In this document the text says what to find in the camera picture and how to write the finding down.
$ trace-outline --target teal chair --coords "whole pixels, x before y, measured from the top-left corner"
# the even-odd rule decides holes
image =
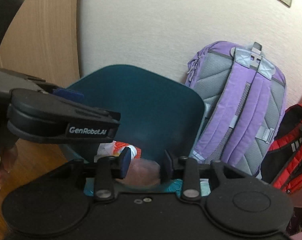
[[[115,140],[139,147],[160,165],[164,150],[188,156],[202,123],[204,104],[192,89],[130,65],[112,65],[72,84],[84,104],[121,113]],[[93,161],[98,144],[64,145],[67,159]]]

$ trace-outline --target metal screw head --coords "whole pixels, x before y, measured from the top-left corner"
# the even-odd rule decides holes
[[[181,165],[185,165],[185,163],[186,163],[186,161],[187,161],[188,158],[189,158],[189,157],[187,157],[187,156],[180,156],[180,157],[178,158],[178,162],[179,162]]]
[[[195,189],[187,189],[183,192],[183,195],[189,198],[195,198],[200,195],[200,193]]]
[[[111,197],[111,191],[107,189],[98,190],[95,194],[98,198],[109,198]]]
[[[141,199],[135,199],[134,203],[141,205],[143,203],[143,201]]]
[[[151,202],[151,201],[152,201],[152,198],[150,198],[150,197],[145,197],[145,198],[143,199],[143,201],[144,201],[144,202]]]

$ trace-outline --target wooden door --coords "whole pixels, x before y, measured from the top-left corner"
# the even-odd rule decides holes
[[[25,0],[0,46],[0,67],[60,86],[79,79],[77,0]]]

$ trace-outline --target human hand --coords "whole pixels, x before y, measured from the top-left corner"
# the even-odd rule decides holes
[[[16,145],[11,149],[6,149],[1,153],[0,157],[0,188],[3,183],[8,179],[9,173],[15,164],[18,156]]]

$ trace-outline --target white wall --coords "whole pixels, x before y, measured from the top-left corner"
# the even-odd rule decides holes
[[[78,9],[84,75],[123,63],[182,82],[205,45],[257,41],[286,75],[287,105],[302,96],[302,0],[79,0]]]

